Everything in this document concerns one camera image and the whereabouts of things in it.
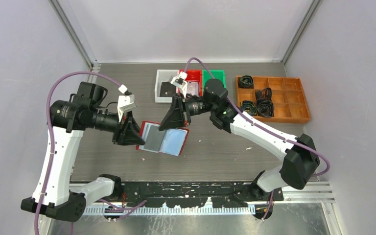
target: gray wooden tabletop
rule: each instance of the gray wooden tabletop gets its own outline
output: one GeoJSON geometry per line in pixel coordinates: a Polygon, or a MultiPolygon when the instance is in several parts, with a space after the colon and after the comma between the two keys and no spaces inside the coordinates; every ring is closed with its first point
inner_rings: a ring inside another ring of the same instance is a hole
{"type": "MultiPolygon", "coordinates": [[[[236,75],[286,76],[280,63],[211,63],[208,66],[211,70],[225,71],[229,97],[233,100],[236,75]]],[[[183,68],[184,64],[103,64],[100,73],[125,84],[135,95],[138,108],[134,117],[140,125],[144,120],[161,122],[170,106],[169,103],[155,103],[156,70],[183,68]]],[[[189,69],[201,68],[195,63],[189,69]]],[[[97,84],[109,90],[104,104],[117,101],[117,87],[103,79],[98,79],[97,84]]],[[[303,132],[300,124],[269,125],[296,136],[303,132]]],[[[140,151],[134,146],[114,145],[111,141],[111,133],[87,129],[71,179],[91,181],[102,173],[108,173],[125,181],[253,180],[262,170],[280,164],[262,147],[218,130],[209,120],[209,114],[192,118],[187,142],[178,157],[140,151]]]]}

